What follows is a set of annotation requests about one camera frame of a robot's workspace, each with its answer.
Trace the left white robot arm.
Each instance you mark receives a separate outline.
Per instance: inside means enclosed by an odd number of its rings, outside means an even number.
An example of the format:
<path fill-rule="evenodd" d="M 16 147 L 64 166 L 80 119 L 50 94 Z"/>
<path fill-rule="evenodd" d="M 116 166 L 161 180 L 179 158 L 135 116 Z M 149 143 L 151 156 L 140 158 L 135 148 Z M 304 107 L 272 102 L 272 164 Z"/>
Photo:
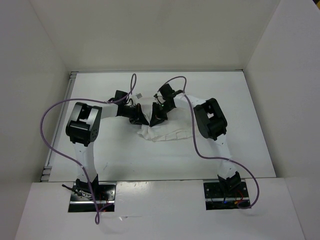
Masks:
<path fill-rule="evenodd" d="M 111 117 L 128 118 L 133 125 L 149 125 L 139 103 L 133 106 L 125 103 L 91 106 L 77 102 L 66 126 L 65 132 L 74 147 L 75 159 L 80 163 L 75 190 L 81 191 L 88 200 L 96 199 L 100 193 L 94 142 L 98 138 L 101 120 Z"/>

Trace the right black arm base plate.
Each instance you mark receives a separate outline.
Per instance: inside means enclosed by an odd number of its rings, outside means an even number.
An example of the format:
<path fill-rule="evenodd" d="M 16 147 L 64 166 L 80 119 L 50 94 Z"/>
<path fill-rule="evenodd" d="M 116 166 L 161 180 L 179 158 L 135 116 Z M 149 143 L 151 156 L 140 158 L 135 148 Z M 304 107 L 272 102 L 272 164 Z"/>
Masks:
<path fill-rule="evenodd" d="M 244 180 L 228 193 L 222 190 L 218 180 L 204 181 L 203 189 L 207 211 L 246 208 L 251 204 L 247 184 Z"/>

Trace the white pleated skirt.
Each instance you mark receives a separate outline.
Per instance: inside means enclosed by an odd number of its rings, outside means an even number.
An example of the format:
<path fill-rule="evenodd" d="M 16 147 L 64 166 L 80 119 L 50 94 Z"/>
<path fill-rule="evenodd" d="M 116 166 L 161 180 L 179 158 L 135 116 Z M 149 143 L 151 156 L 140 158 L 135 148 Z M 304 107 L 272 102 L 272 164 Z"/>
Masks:
<path fill-rule="evenodd" d="M 168 120 L 155 125 L 142 125 L 137 134 L 147 141 L 166 142 L 193 137 L 191 113 L 187 109 L 175 108 L 167 114 Z"/>

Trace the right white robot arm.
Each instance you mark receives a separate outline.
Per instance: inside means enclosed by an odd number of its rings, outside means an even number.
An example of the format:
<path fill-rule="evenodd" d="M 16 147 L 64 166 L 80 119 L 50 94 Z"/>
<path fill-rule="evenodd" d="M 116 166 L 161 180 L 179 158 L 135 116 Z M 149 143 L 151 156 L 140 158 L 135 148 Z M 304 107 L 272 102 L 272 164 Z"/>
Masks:
<path fill-rule="evenodd" d="M 163 102 L 152 103 L 149 125 L 153 127 L 163 123 L 168 119 L 167 114 L 175 108 L 190 110 L 193 140 L 196 140 L 196 130 L 208 140 L 216 154 L 211 159 L 219 160 L 217 171 L 219 191 L 225 197 L 231 196 L 240 185 L 241 177 L 231 160 L 226 140 L 228 123 L 218 101 L 215 98 L 200 99 L 179 90 L 166 95 Z"/>

